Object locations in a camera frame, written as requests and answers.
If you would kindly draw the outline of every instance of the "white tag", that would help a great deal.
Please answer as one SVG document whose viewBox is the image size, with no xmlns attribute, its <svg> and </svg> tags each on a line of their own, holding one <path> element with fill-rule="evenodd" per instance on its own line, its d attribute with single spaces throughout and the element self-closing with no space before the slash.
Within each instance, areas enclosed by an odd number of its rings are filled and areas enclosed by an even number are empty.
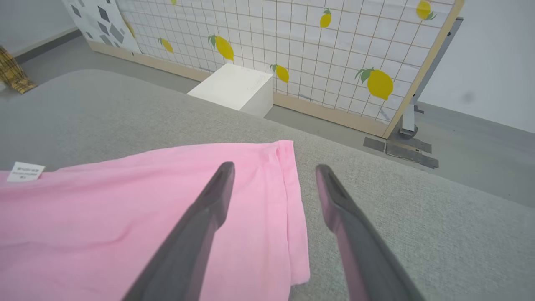
<svg viewBox="0 0 535 301">
<path fill-rule="evenodd" d="M 15 162 L 11 173 L 7 177 L 8 182 L 26 182 L 37 180 L 44 170 L 44 166 Z"/>
</svg>

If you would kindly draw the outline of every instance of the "pink towel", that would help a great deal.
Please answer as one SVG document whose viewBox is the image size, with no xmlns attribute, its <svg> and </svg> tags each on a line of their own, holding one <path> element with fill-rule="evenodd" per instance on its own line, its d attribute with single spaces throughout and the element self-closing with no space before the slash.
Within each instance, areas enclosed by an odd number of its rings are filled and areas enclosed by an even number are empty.
<svg viewBox="0 0 535 301">
<path fill-rule="evenodd" d="M 310 277 L 292 141 L 159 149 L 25 183 L 2 172 L 0 299 L 120 301 L 224 161 L 234 188 L 200 299 L 287 300 Z"/>
</svg>

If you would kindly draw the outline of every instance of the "white box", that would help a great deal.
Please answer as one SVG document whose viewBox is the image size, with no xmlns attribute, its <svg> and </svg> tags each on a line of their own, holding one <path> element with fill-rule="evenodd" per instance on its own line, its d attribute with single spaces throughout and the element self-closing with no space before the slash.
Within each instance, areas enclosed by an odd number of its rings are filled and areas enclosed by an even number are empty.
<svg viewBox="0 0 535 301">
<path fill-rule="evenodd" d="M 273 75 L 225 64 L 188 95 L 264 118 L 273 107 Z"/>
</svg>

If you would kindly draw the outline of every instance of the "lemon print curtain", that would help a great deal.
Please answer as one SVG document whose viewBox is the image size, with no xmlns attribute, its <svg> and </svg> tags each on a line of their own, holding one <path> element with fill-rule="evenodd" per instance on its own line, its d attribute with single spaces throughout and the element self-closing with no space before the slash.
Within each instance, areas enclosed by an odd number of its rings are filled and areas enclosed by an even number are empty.
<svg viewBox="0 0 535 301">
<path fill-rule="evenodd" d="M 280 94 L 388 125 L 456 1 L 117 2 L 143 54 L 272 73 Z"/>
</svg>

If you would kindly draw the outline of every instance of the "plaid fabric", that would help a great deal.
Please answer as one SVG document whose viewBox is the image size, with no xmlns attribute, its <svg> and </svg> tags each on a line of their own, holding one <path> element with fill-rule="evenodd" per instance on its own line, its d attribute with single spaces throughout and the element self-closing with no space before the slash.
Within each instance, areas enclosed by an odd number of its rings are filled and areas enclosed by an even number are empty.
<svg viewBox="0 0 535 301">
<path fill-rule="evenodd" d="M 37 84 L 28 78 L 17 61 L 2 46 L 0 46 L 0 80 L 20 94 L 37 87 Z"/>
</svg>

